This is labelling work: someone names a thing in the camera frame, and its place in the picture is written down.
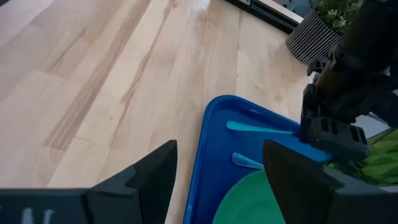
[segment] blue tray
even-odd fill
[[[240,97],[226,95],[213,99],[203,117],[184,224],[211,223],[230,188],[255,171],[234,165],[231,160],[234,152],[262,163],[262,143],[271,139],[318,162],[331,158],[326,152],[302,144],[295,136],[232,131],[227,129],[227,121],[286,131],[300,129],[298,123]]]

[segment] light blue spoon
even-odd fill
[[[243,156],[236,152],[232,153],[232,162],[234,162],[238,166],[264,170],[264,165],[262,165],[261,163],[251,160],[246,156]]]
[[[272,128],[262,128],[257,126],[251,126],[247,124],[242,124],[236,121],[227,121],[226,127],[234,131],[257,131],[257,132],[268,132],[268,133],[279,133],[279,134],[294,134],[293,131],[281,131]]]

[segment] wooden table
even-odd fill
[[[222,0],[11,0],[0,8],[0,187],[91,187],[169,139],[181,223],[201,121],[234,94],[296,121],[287,35]]]

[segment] potted plant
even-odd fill
[[[314,9],[286,40],[290,53],[302,63],[324,58],[338,44],[362,0],[313,0]]]

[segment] striped plant pot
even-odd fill
[[[286,40],[290,53],[308,65],[322,60],[340,42],[341,36],[329,28],[312,10]]]

